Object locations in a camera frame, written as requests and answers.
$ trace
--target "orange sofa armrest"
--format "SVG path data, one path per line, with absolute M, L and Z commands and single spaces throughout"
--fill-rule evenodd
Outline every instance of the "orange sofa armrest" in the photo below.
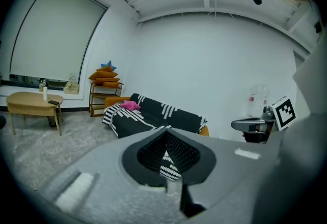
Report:
M 112 106 L 118 102 L 122 102 L 124 100 L 130 100 L 131 98 L 130 97 L 108 97 L 105 99 L 105 108 L 106 107 L 109 107 L 109 106 Z
M 203 135 L 203 136 L 206 136 L 206 137 L 209 137 L 209 129 L 207 126 L 204 126 L 201 131 L 200 131 L 200 135 Z

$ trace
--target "blue star pillow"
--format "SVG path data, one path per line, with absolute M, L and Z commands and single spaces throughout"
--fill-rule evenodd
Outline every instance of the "blue star pillow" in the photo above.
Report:
M 107 64 L 101 64 L 101 67 L 104 68 L 106 66 L 110 66 L 113 70 L 117 69 L 114 65 L 111 64 L 111 60 Z

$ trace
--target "black and white striped sofa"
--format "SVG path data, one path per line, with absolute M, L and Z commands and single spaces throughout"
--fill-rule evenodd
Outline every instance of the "black and white striped sofa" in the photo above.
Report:
M 105 110 L 102 122 L 110 126 L 118 138 L 158 128 L 179 128 L 200 133 L 207 122 L 204 117 L 136 93 L 131 96 L 130 100 L 135 101 L 141 109 L 129 111 L 121 108 L 120 102 Z M 160 173 L 170 180 L 180 178 L 180 174 L 167 152 L 162 158 Z

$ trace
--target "phone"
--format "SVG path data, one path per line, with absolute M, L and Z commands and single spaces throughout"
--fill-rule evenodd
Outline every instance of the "phone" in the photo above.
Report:
M 49 100 L 48 103 L 50 103 L 50 104 L 54 104 L 54 105 L 58 105 L 58 104 L 59 104 L 58 101 L 54 101 L 54 100 Z

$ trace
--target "gray rug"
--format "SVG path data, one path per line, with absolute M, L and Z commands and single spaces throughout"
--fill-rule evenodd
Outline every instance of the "gray rug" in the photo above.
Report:
M 0 131 L 0 149 L 13 174 L 37 190 L 47 179 L 87 151 L 118 139 L 102 124 L 103 117 L 91 118 L 87 111 L 63 113 L 57 128 L 51 128 L 46 117 L 13 115 L 16 135 L 12 135 L 9 114 Z

